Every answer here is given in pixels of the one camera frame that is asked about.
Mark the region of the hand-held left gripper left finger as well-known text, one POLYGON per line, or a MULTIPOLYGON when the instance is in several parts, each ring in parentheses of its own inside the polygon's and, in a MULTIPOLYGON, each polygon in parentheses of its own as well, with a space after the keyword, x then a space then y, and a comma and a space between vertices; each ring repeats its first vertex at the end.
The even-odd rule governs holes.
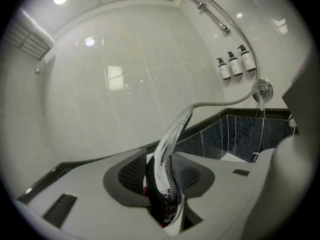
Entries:
POLYGON ((164 237, 143 195, 147 151, 123 152, 78 166, 24 207, 43 237, 164 237))

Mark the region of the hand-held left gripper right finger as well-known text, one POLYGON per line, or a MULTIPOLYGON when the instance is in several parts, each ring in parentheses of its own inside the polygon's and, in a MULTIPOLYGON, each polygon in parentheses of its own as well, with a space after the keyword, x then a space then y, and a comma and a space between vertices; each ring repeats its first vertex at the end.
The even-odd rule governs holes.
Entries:
POLYGON ((172 154, 172 174, 182 191, 183 233, 194 229, 212 215, 221 216, 220 208, 229 204, 249 176, 253 164, 217 160, 184 152, 172 154))

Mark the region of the chrome shower head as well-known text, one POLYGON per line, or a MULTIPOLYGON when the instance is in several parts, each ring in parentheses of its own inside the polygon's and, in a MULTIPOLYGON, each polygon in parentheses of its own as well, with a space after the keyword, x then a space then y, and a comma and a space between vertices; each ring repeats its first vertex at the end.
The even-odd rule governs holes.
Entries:
POLYGON ((172 169, 171 155, 180 135, 193 115, 194 106, 187 106, 171 123, 147 163, 146 187, 151 202, 150 213, 170 236, 182 232, 186 198, 172 169))

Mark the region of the white bathtub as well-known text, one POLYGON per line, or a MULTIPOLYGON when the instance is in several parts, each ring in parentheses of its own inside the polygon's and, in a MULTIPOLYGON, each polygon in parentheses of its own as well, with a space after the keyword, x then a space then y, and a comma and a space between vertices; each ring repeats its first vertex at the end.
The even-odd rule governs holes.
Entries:
POLYGON ((221 161, 227 161, 227 162, 237 162, 237 163, 248 163, 249 161, 238 157, 232 153, 226 152, 223 157, 220 159, 221 161))

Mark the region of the chrome mixer valve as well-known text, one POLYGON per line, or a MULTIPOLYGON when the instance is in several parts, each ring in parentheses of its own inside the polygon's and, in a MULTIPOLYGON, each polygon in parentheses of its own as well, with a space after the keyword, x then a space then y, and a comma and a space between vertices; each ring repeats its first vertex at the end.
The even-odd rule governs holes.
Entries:
POLYGON ((260 111, 265 110, 265 105, 271 101, 273 94, 272 84, 267 79, 260 78, 252 94, 253 99, 259 104, 260 111))

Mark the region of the folded white towels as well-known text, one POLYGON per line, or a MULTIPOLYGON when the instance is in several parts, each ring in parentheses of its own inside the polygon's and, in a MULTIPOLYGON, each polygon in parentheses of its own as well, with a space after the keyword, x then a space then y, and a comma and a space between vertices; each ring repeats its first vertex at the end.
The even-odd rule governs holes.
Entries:
POLYGON ((52 48, 55 45, 56 42, 53 37, 40 25, 38 25, 37 22, 22 8, 17 10, 14 19, 32 34, 35 34, 37 37, 39 37, 49 47, 52 48))

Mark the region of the chrome shower slide rail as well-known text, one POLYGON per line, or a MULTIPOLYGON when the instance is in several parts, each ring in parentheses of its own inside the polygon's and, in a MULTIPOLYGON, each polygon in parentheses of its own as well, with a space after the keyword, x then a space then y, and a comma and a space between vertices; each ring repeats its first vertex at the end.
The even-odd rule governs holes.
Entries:
POLYGON ((226 35, 228 35, 231 30, 226 26, 224 25, 211 11, 210 9, 208 8, 207 6, 207 1, 206 0, 190 0, 192 1, 195 5, 196 5, 196 8, 197 8, 197 5, 199 4, 199 1, 201 2, 206 2, 206 7, 202 10, 199 10, 200 14, 205 14, 207 15, 210 19, 212 19, 220 28, 220 30, 222 32, 224 32, 226 35))

